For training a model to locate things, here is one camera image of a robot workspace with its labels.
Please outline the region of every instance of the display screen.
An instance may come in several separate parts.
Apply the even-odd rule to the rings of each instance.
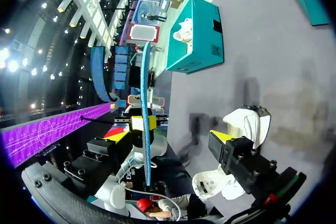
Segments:
[[[116,63],[127,63],[128,60],[128,56],[127,55],[115,55],[116,59],[115,62]]]
[[[114,89],[119,89],[119,90],[124,90],[125,89],[125,82],[123,82],[123,81],[115,81],[113,83],[113,88]]]
[[[115,81],[125,81],[126,80],[126,73],[114,73],[114,80]]]
[[[126,72],[127,71],[127,65],[126,64],[115,64],[114,65],[114,71],[115,72]]]
[[[128,55],[128,47],[116,46],[116,55]]]
[[[17,167],[48,145],[89,123],[81,120],[81,116],[96,119],[108,112],[110,104],[105,103],[5,130],[2,141],[10,163]]]

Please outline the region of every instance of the teal box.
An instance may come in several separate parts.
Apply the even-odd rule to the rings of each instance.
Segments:
[[[186,18],[193,19],[192,49],[173,38]],[[224,62],[222,24],[218,7],[204,0],[189,0],[170,30],[166,70],[191,73]]]

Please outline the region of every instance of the bolt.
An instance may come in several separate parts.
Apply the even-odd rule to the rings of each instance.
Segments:
[[[256,155],[257,153],[258,153],[258,151],[257,151],[256,149],[252,149],[252,150],[251,150],[251,154],[252,154],[252,156]]]
[[[45,181],[49,181],[51,180],[51,176],[49,174],[43,174],[43,177],[42,177]]]
[[[244,154],[243,153],[238,154],[238,160],[239,161],[242,160],[243,158],[244,158]]]
[[[253,175],[254,175],[255,177],[258,177],[258,176],[260,175],[260,170],[259,170],[259,169],[255,169],[255,170],[253,171]]]
[[[102,158],[103,155],[101,155],[100,153],[96,154],[96,160],[100,160]]]
[[[270,168],[274,168],[274,167],[277,166],[277,162],[276,162],[275,160],[271,160],[271,161],[269,162],[269,166],[270,166]]]
[[[41,183],[41,181],[39,181],[39,180],[36,180],[36,181],[34,182],[34,186],[35,186],[36,188],[39,188],[39,187],[41,187],[41,186],[42,186],[42,183]]]
[[[78,175],[84,175],[85,174],[85,170],[84,169],[79,169],[78,170]]]

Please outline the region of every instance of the purple led screen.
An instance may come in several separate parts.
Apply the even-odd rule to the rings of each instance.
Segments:
[[[38,122],[2,132],[3,145],[12,165],[17,167],[48,145],[89,123],[81,120],[81,116],[96,119],[108,112],[110,112],[110,104],[105,103],[41,119]]]

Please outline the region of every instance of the red cap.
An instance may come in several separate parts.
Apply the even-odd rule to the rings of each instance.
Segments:
[[[136,203],[137,207],[143,212],[145,212],[149,207],[154,204],[154,202],[150,199],[139,199]]]

